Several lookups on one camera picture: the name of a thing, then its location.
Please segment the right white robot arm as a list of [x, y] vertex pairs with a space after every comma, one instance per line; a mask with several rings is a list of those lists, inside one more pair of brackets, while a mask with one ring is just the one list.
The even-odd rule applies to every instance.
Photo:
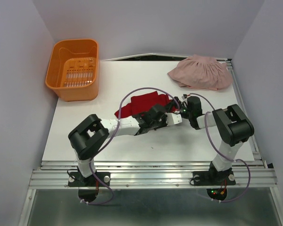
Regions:
[[[166, 105], [166, 110], [178, 112], [182, 118], [189, 120], [194, 129], [206, 130], [209, 142], [217, 152], [212, 161], [214, 168], [208, 171], [208, 180], [218, 184], [225, 178], [224, 171], [229, 170], [232, 163], [237, 161], [235, 157], [243, 143], [254, 135], [254, 126], [237, 104], [206, 113], [203, 113], [201, 100], [197, 96], [187, 96], [184, 101], [178, 101], [178, 104], [179, 107], [172, 100]], [[210, 137], [210, 127], [218, 129], [221, 137], [219, 148], [216, 148]]]

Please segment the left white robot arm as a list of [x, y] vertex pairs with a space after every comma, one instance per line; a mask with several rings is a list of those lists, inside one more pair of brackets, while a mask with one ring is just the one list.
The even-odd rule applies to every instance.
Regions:
[[68, 134], [78, 162], [79, 180], [86, 186], [95, 182], [94, 157], [111, 142], [112, 137], [137, 136], [165, 127], [166, 113], [166, 108], [157, 104], [146, 112], [119, 120], [100, 119], [96, 114], [85, 118]]

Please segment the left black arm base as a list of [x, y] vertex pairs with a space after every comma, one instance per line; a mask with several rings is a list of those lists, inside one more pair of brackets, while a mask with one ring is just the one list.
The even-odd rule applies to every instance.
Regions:
[[[84, 178], [79, 171], [67, 172], [69, 187], [104, 187], [93, 175]], [[107, 186], [110, 186], [110, 172], [96, 172], [96, 176]]]

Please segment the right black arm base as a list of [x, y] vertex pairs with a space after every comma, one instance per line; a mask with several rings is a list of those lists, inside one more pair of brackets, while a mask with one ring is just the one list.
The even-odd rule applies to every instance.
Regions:
[[232, 168], [225, 171], [217, 171], [216, 168], [210, 164], [208, 170], [193, 171], [190, 184], [193, 186], [233, 186], [236, 185], [236, 181]]

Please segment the red pleated skirt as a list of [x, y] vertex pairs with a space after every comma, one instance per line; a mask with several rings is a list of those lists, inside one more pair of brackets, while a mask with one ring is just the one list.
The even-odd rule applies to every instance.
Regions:
[[126, 118], [129, 116], [134, 116], [143, 112], [150, 110], [151, 107], [155, 105], [166, 106], [173, 99], [167, 94], [159, 94], [157, 91], [132, 96], [130, 98], [130, 102], [125, 106], [119, 107], [118, 110], [114, 113], [114, 115], [118, 118]]

